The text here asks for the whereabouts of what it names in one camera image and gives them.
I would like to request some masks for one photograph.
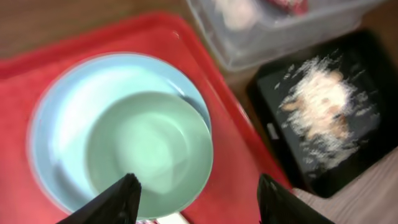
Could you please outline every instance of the bowl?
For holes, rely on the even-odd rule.
[[[35,179],[66,213],[127,172],[143,186],[139,220],[181,211],[213,163],[201,94],[176,68],[145,55],[105,55],[68,71],[41,99],[28,139]]]

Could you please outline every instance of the clear plastic bin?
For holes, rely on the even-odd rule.
[[[215,0],[187,1],[217,59],[236,72],[352,31],[365,12],[384,0],[308,0],[308,12],[301,16],[267,0],[248,0],[258,18],[240,30],[225,25]]]

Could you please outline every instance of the table surface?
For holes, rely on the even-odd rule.
[[[181,15],[206,42],[185,0],[2,0],[0,1],[0,58],[13,57],[67,39],[125,17],[163,10]],[[398,67],[398,1],[390,0],[364,18]],[[244,91],[257,68],[230,73],[220,67],[227,84],[243,105],[260,135],[264,131]],[[398,223],[398,150],[368,169],[328,200],[300,190],[296,194],[336,223]]]

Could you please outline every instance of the red tray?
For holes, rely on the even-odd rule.
[[[66,217],[30,173],[25,144],[29,119],[39,97],[63,71],[109,52],[140,52],[171,63],[206,101],[214,165],[205,189],[184,216],[192,223],[258,223],[259,174],[290,185],[194,32],[181,18],[164,13],[121,21],[0,62],[0,223],[56,223]]]

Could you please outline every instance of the black rectangular tray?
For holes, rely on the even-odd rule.
[[[339,70],[357,93],[365,91],[367,103],[373,106],[368,115],[347,118],[358,150],[332,169],[325,169],[321,162],[304,162],[308,152],[300,144],[303,137],[286,128],[287,115],[278,108],[303,77],[304,72],[295,70],[315,57],[331,59],[328,69]],[[282,84],[286,74],[295,74],[295,78]],[[355,32],[263,65],[247,91],[273,153],[292,185],[320,197],[331,197],[398,146],[398,75],[369,31]]]

